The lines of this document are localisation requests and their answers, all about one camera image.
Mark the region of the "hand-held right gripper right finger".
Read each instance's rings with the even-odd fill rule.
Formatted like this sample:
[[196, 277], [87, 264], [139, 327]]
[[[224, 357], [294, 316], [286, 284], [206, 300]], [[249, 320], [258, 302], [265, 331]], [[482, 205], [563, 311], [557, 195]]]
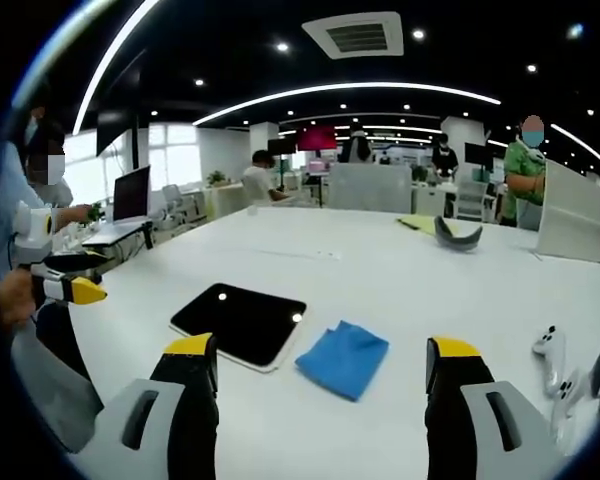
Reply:
[[465, 341], [427, 340], [426, 395], [429, 479], [552, 479], [565, 463], [541, 412]]

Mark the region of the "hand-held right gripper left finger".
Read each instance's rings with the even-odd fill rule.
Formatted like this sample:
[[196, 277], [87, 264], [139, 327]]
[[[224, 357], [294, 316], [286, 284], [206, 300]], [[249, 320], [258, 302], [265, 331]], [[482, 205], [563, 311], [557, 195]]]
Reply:
[[219, 411], [217, 341], [172, 342], [148, 379], [104, 405], [77, 453], [87, 479], [214, 479]]

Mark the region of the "person's left hand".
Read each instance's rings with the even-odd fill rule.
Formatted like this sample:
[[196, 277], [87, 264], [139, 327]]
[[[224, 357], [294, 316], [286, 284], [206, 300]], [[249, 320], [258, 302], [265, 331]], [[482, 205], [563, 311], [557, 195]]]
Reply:
[[23, 326], [36, 311], [29, 271], [15, 269], [0, 280], [0, 321], [8, 330]]

